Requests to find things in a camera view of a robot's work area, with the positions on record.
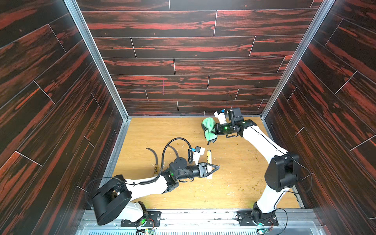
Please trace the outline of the green and black rag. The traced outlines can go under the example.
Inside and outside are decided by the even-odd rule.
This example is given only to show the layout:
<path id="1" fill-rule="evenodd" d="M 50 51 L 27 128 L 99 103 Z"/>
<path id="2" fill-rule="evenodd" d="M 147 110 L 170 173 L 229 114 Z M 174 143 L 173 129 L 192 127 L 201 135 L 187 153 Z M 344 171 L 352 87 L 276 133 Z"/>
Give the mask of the green and black rag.
<path id="1" fill-rule="evenodd" d="M 217 140 L 215 125 L 216 123 L 212 117 L 205 118 L 201 122 L 201 127 L 204 131 L 205 139 L 208 141 L 207 145 L 209 145 L 210 143 L 214 143 Z"/>

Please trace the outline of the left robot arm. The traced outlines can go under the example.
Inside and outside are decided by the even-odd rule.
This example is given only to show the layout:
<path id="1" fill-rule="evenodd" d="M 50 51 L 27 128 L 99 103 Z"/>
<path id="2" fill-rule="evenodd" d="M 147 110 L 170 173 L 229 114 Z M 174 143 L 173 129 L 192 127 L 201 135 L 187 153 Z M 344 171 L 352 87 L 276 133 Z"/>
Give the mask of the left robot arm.
<path id="1" fill-rule="evenodd" d="M 146 213 L 146 208 L 141 202 L 130 201 L 152 194 L 169 193 L 176 189 L 182 180 L 205 178 L 219 169 L 220 166 L 208 163 L 188 165 L 186 159 L 179 157 L 151 184 L 142 185 L 140 180 L 127 183 L 122 175 L 117 175 L 92 196 L 97 224 L 105 225 L 115 219 L 139 221 Z"/>

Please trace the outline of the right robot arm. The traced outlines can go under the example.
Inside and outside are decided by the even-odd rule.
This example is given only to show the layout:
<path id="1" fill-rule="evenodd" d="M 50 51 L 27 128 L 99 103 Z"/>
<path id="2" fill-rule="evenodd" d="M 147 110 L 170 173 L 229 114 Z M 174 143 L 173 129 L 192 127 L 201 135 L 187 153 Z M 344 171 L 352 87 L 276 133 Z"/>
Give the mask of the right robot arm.
<path id="1" fill-rule="evenodd" d="M 266 225 L 269 221 L 276 224 L 277 204 L 283 195 L 298 182 L 299 156 L 290 154 L 273 142 L 254 121 L 245 120 L 239 108 L 217 110 L 214 116 L 219 122 L 214 122 L 208 128 L 206 133 L 208 142 L 213 142 L 219 135 L 230 138 L 236 133 L 237 136 L 252 144 L 266 159 L 268 168 L 264 179 L 267 186 L 260 199 L 254 203 L 250 217 L 257 226 Z"/>

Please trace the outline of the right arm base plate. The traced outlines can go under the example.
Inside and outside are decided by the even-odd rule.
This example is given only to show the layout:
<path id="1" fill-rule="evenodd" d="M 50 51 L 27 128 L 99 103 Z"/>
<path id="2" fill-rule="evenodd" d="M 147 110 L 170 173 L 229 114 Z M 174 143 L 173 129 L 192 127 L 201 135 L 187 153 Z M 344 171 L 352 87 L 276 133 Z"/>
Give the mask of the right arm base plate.
<path id="1" fill-rule="evenodd" d="M 237 211 L 235 220 L 240 226 L 278 226 L 275 211 L 262 213 L 260 210 Z"/>

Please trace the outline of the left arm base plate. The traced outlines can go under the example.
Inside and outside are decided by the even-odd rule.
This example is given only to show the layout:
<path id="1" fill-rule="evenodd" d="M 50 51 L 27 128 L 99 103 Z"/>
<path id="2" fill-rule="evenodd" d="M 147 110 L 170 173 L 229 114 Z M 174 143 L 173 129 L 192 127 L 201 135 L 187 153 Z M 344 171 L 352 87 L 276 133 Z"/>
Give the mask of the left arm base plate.
<path id="1" fill-rule="evenodd" d="M 135 228 L 135 226 L 141 228 L 159 227 L 161 222 L 161 214 L 161 211 L 147 211 L 143 213 L 142 216 L 134 222 L 126 219 L 122 220 L 120 226 L 130 228 Z"/>

